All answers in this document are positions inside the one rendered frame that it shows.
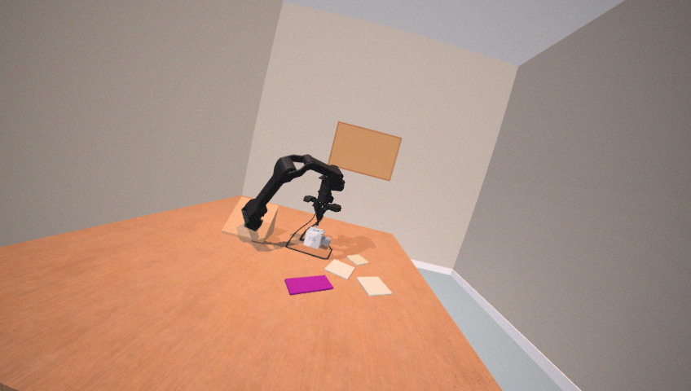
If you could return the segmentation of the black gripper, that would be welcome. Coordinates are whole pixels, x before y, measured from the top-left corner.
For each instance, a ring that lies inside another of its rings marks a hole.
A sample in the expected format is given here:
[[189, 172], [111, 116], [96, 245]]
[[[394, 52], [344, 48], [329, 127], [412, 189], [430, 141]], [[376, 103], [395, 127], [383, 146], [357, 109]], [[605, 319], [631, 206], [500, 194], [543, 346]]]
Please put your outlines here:
[[333, 212], [340, 212], [341, 211], [341, 206], [339, 204], [329, 204], [329, 198], [330, 198], [330, 195], [332, 194], [331, 191], [319, 189], [318, 193], [319, 193], [318, 199], [316, 199], [316, 197], [313, 197], [311, 195], [306, 195], [303, 199], [303, 201], [305, 201], [307, 203], [309, 203], [310, 201], [314, 202], [312, 204], [312, 206], [315, 209], [315, 215], [316, 215], [317, 220], [318, 219], [320, 220], [321, 217], [324, 215], [324, 213], [329, 209]]

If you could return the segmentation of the purple flat rectangular slab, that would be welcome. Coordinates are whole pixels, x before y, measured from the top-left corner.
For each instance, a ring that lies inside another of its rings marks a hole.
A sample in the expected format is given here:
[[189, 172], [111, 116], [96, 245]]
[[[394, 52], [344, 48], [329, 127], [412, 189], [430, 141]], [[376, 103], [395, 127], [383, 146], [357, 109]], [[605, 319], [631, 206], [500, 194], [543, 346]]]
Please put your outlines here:
[[290, 295], [333, 289], [325, 275], [284, 279]]

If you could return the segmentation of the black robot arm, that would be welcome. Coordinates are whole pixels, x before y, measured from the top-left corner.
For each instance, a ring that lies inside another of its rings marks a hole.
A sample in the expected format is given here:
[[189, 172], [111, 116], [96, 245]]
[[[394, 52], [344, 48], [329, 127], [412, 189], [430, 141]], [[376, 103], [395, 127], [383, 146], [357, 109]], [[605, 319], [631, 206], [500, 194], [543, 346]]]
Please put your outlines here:
[[[296, 169], [293, 162], [300, 162], [304, 165], [300, 169]], [[286, 182], [290, 182], [293, 178], [301, 177], [307, 170], [314, 170], [322, 174], [319, 179], [322, 179], [320, 189], [326, 191], [343, 191], [344, 175], [336, 165], [327, 165], [320, 160], [315, 159], [309, 154], [305, 155], [289, 155], [280, 157], [274, 167], [274, 172], [270, 180], [259, 192], [256, 199], [251, 199], [242, 209], [245, 227], [257, 231], [262, 225], [261, 219], [267, 213], [267, 203], [275, 195], [275, 193]]]

